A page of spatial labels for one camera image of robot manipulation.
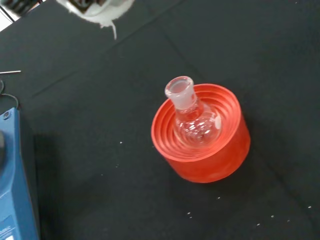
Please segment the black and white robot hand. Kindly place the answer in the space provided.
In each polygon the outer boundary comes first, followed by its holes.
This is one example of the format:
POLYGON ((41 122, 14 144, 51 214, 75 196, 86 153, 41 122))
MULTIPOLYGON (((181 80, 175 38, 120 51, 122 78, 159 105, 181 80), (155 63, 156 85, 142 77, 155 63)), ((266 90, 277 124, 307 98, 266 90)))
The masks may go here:
POLYGON ((117 39, 114 21, 122 17, 135 0, 57 0, 70 13, 81 19, 98 24, 100 28, 111 27, 113 37, 117 39))

